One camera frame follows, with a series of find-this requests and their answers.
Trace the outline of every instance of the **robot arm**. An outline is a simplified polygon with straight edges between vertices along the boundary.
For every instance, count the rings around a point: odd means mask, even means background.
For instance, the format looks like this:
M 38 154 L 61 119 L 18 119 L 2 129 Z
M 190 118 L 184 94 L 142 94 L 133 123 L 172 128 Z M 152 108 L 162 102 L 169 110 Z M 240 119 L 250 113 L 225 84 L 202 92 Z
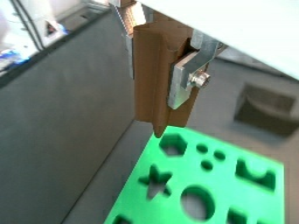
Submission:
M 197 91 L 193 88 L 204 88 L 206 86 L 210 79 L 210 76 L 205 73 L 208 63 L 226 46 L 202 32 L 192 30 L 185 25 L 182 26 L 177 21 L 158 21 L 156 24 L 149 24 L 154 28 L 146 29 L 149 26 L 144 25 L 145 14 L 138 2 L 110 1 L 109 6 L 122 28 L 129 74 L 134 79 L 134 118 L 138 121 L 152 123 L 154 136 L 158 137 L 166 125 L 185 126 L 197 95 Z M 184 37 L 186 39 L 190 38 L 190 42 L 186 40 L 186 43 L 189 43 L 186 44 L 188 50 L 184 48 L 185 53 L 182 56 L 177 55 L 178 60 L 176 61 L 168 60 L 166 56 L 162 56 L 162 52 L 168 50 L 165 50 L 161 42 L 156 42 L 156 46 L 149 49 L 145 46 L 152 44 L 149 42 L 154 42 L 153 39 L 146 40 L 142 44 L 140 41 L 133 41 L 133 35 L 142 31 L 142 27 L 145 33 L 149 33 L 150 29 L 161 29 L 161 37 L 166 41 L 168 38 L 181 35 L 178 26 L 184 27 L 184 32 L 188 33 Z M 142 55 L 138 55 L 140 57 L 133 55 L 137 52 L 142 52 Z M 157 57 L 164 59 L 154 62 L 154 58 L 152 58 L 148 61 L 145 56 L 148 53 L 149 55 L 156 54 L 158 55 Z M 157 70 L 145 71 L 140 68 L 144 67 L 144 64 L 146 64 L 149 70 L 152 67 L 156 67 Z

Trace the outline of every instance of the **gray floor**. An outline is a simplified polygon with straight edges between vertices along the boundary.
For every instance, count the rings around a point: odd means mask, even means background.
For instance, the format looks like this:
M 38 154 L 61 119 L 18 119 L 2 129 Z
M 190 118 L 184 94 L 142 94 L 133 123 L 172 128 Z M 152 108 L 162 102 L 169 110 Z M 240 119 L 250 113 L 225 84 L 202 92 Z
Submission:
M 209 73 L 212 81 L 200 91 L 188 127 L 284 163 L 285 223 L 294 224 L 299 220 L 299 131 L 282 139 L 233 122 L 232 115 L 238 92 L 249 82 L 296 96 L 293 115 L 299 116 L 299 84 L 218 59 L 210 63 Z M 150 134 L 148 123 L 132 122 L 64 224 L 104 223 Z

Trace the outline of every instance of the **white panel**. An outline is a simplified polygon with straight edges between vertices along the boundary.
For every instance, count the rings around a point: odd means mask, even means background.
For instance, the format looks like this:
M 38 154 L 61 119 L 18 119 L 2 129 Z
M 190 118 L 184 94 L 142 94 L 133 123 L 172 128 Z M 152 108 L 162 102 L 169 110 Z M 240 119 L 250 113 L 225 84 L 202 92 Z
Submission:
M 64 11 L 81 4 L 80 0 L 47 0 L 50 3 L 51 13 L 58 16 Z
M 299 80 L 297 0 L 138 0 Z
M 1 44 L 1 40 L 3 38 L 3 35 L 7 31 L 7 28 L 9 27 L 7 27 L 7 23 L 5 21 L 5 16 L 3 16 L 2 12 L 1 12 L 1 8 L 0 8 L 0 44 Z

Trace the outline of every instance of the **screw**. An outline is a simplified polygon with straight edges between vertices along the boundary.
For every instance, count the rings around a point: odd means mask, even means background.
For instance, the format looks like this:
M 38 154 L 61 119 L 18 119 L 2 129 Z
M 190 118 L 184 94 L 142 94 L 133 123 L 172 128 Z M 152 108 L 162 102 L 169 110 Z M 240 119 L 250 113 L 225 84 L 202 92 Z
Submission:
M 224 44 L 221 42 L 218 42 L 218 47 L 217 50 L 224 46 Z
M 205 88 L 210 81 L 210 76 L 204 73 L 201 70 L 197 71 L 190 77 L 190 84 L 196 88 Z

